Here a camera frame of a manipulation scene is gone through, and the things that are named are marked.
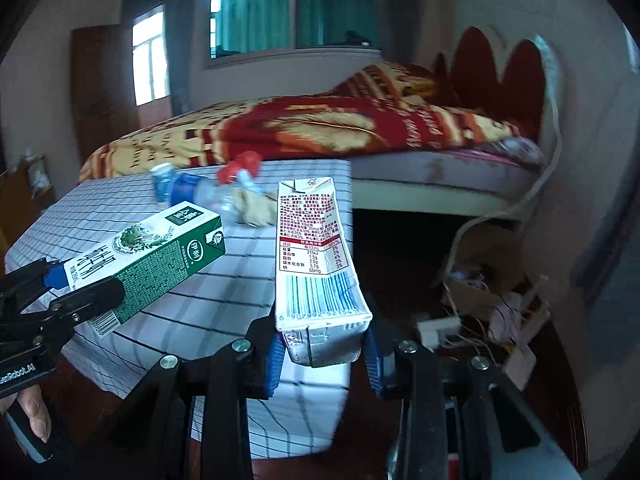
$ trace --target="white cable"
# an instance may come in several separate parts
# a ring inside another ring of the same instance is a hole
[[[486,335],[486,330],[484,329],[484,325],[482,324],[482,321],[480,321],[477,317],[475,317],[474,319],[478,322],[478,325],[480,325],[480,329],[482,330],[482,339],[484,339],[484,341],[486,342],[487,335]]]
[[[494,353],[491,352],[491,348],[489,348],[489,345],[487,343],[485,343],[484,341],[480,340],[480,339],[468,339],[460,334],[456,334],[455,337],[459,337],[460,339],[462,339],[463,341],[465,341],[464,344],[460,344],[460,343],[452,343],[451,341],[447,340],[447,345],[443,345],[444,348],[461,348],[461,347],[465,347],[465,346],[472,346],[475,350],[476,350],[476,354],[480,355],[480,352],[478,351],[478,344],[483,345],[487,351],[489,352],[489,356],[491,357],[491,361],[494,362],[494,365],[498,365],[498,363],[496,362],[495,358],[494,358]]]
[[[548,166],[545,168],[545,171],[542,172],[535,183],[533,183],[533,186],[531,186],[531,188],[524,194],[524,196],[515,204],[509,206],[507,209],[487,213],[483,216],[473,218],[469,222],[463,224],[462,227],[456,232],[456,236],[453,238],[453,243],[449,252],[449,258],[447,259],[447,265],[444,269],[444,275],[442,277],[442,282],[445,283],[445,290],[447,291],[447,299],[453,307],[456,316],[458,315],[458,310],[456,308],[456,305],[454,304],[453,298],[451,297],[451,292],[449,290],[449,287],[446,285],[446,282],[450,280],[451,270],[453,269],[453,265],[456,260],[456,253],[458,252],[458,245],[460,244],[460,240],[462,239],[463,235],[473,226],[481,224],[482,222],[485,222],[492,218],[503,218],[505,216],[510,216],[523,209],[524,206],[526,206],[527,203],[529,203],[530,200],[537,195],[542,186],[546,184],[546,181],[551,178],[551,175],[558,166],[560,154],[562,153],[562,136],[560,134],[558,96],[556,94],[559,86],[558,79],[560,77],[558,60],[549,44],[543,38],[541,38],[540,36],[536,36],[533,43],[540,51],[540,56],[542,58],[542,64],[545,71],[546,94],[548,95],[549,101],[551,103],[551,115],[554,125],[554,132],[556,134],[556,146],[554,148],[554,154],[551,157],[551,161],[549,162]]]

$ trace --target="pillow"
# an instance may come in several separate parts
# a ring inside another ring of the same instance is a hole
[[[423,104],[460,105],[449,83],[430,70],[388,61],[359,70],[327,95],[393,101],[396,107],[405,110]]]

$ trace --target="red floral blanket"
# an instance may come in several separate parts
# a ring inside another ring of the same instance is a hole
[[[101,147],[80,180],[225,164],[247,150],[265,160],[470,148],[519,136],[510,122],[455,108],[455,95],[416,66],[379,63],[332,92],[222,103]]]

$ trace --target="green curtain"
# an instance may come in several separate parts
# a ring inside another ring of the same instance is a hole
[[[297,12],[297,46],[378,45],[373,0],[298,0]]]
[[[297,45],[378,46],[373,0],[297,0]],[[290,45],[289,0],[221,0],[216,56]]]

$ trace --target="white wall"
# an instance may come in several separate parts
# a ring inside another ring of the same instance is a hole
[[[595,461],[624,447],[629,431],[640,425],[640,381],[634,373],[640,346],[625,362],[590,367],[586,314],[568,282],[611,206],[636,138],[640,78],[629,67],[623,24],[606,0],[447,1],[454,4],[425,17],[419,61],[430,62],[440,49],[451,53],[462,31],[481,25],[495,29],[507,51],[540,34],[564,68],[564,151],[526,231],[524,251],[530,273],[550,278],[544,293],[580,389]],[[629,431],[620,431],[623,426]]]
[[[200,46],[202,56],[209,45],[203,42]],[[220,101],[316,94],[379,60],[377,54],[295,54],[208,69],[201,62],[192,76],[191,102],[194,108],[202,108]]]
[[[42,0],[0,65],[2,142],[9,166],[25,150],[45,153],[57,197],[83,163],[69,101],[71,30],[117,23],[121,0]]]

